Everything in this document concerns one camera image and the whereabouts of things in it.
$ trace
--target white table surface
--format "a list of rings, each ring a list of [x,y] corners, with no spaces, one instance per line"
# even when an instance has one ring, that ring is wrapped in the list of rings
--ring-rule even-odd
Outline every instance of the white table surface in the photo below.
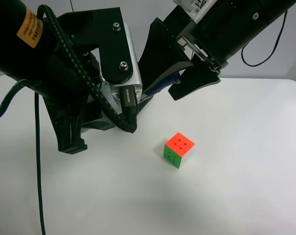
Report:
[[[0,78],[0,102],[14,81]],[[39,235],[34,95],[0,119],[0,235]],[[134,134],[83,135],[57,151],[41,100],[47,235],[296,235],[296,82],[222,79],[174,102],[164,91]],[[182,132],[196,143],[176,169],[162,156]]]

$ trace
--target yellow label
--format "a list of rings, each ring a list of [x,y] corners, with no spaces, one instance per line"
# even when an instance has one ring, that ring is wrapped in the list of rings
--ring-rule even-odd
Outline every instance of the yellow label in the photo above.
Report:
[[[42,31],[42,21],[27,8],[24,22],[17,32],[17,36],[32,48],[35,48],[41,38]]]

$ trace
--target rubik's cube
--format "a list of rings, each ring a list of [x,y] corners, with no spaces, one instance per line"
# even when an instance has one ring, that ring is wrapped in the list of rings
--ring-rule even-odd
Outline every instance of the rubik's cube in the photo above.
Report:
[[[178,132],[165,144],[163,156],[179,168],[190,157],[194,145],[194,142]]]

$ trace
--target black cord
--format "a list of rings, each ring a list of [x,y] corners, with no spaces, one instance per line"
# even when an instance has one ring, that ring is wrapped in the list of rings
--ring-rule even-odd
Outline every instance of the black cord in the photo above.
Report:
[[[248,65],[248,66],[250,66],[250,67],[257,67],[257,66],[260,66],[260,65],[264,64],[265,62],[267,62],[267,61],[273,56],[273,54],[275,53],[275,51],[276,51],[276,49],[277,49],[277,46],[278,46],[278,43],[279,43],[279,40],[280,40],[281,34],[282,34],[282,32],[283,32],[283,30],[284,30],[284,27],[285,27],[285,22],[286,22],[286,18],[287,18],[287,13],[288,13],[288,11],[285,12],[283,25],[282,25],[282,27],[281,27],[280,33],[279,33],[279,35],[278,35],[278,38],[277,38],[277,40],[276,40],[276,43],[275,43],[274,49],[273,49],[272,53],[270,54],[270,56],[269,56],[265,61],[263,61],[263,62],[261,62],[261,63],[259,63],[259,64],[256,64],[256,65],[250,65],[250,64],[248,64],[248,63],[246,62],[245,58],[244,58],[244,49],[246,48],[246,46],[247,46],[248,44],[246,44],[246,45],[242,48],[242,50],[241,50],[241,59],[242,59],[242,61],[243,61],[246,65]]]
[[[37,161],[37,188],[39,201],[39,215],[42,235],[46,235],[44,210],[41,189],[41,163],[40,163],[40,118],[39,118],[39,95],[35,93],[35,121],[36,121],[36,161]]]
[[[17,82],[12,88],[11,90],[7,93],[7,95],[5,96],[5,98],[3,99],[1,105],[0,105],[0,117],[3,116],[3,114],[5,113],[5,111],[7,110],[7,108],[9,107],[13,97],[17,94],[17,92],[19,92],[22,88],[24,88],[25,86],[35,86],[38,85],[39,82],[38,81],[28,81],[28,80],[21,80],[19,82]]]
[[[73,3],[71,2],[71,0],[69,0],[69,2],[70,2],[71,10],[72,12],[74,12]]]
[[[50,7],[46,5],[40,5],[38,8],[37,16],[39,19],[42,19],[44,14],[46,14],[47,19],[51,24],[51,29],[53,30],[54,35],[56,36],[57,41],[59,42],[60,48],[63,51],[65,57],[73,64],[73,68],[77,74],[81,77],[82,81],[85,82],[87,88],[89,89],[90,95],[92,98],[98,102],[101,109],[105,115],[120,129],[126,132],[133,133],[137,129],[137,122],[128,120],[125,117],[121,117],[116,113],[110,103],[106,100],[104,95],[101,93],[97,87],[95,80],[92,79],[89,74],[86,72],[82,63],[78,59],[76,53],[71,47],[71,44],[68,40],[68,36],[63,32],[57,18],[55,17],[53,11]]]

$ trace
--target bolt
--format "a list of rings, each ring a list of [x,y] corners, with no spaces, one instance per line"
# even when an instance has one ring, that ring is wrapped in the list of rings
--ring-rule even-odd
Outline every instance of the bolt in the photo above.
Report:
[[[120,25],[119,25],[119,23],[114,23],[113,24],[113,30],[114,31],[117,31],[117,32],[120,31]]]
[[[125,61],[120,62],[119,69],[121,71],[127,71],[128,70],[128,64]]]
[[[255,13],[254,15],[253,15],[253,19],[254,20],[257,20],[259,18],[259,13]]]

